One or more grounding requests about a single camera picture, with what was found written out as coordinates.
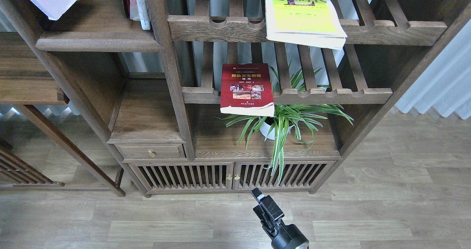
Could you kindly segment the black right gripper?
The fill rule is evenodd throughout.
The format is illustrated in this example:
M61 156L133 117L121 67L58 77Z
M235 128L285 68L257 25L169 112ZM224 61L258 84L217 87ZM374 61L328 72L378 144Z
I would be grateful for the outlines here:
M262 229L272 239L273 249L309 249L308 239L296 225L281 224L284 213L271 196L265 196L258 188L254 188L251 193L258 202L253 211Z

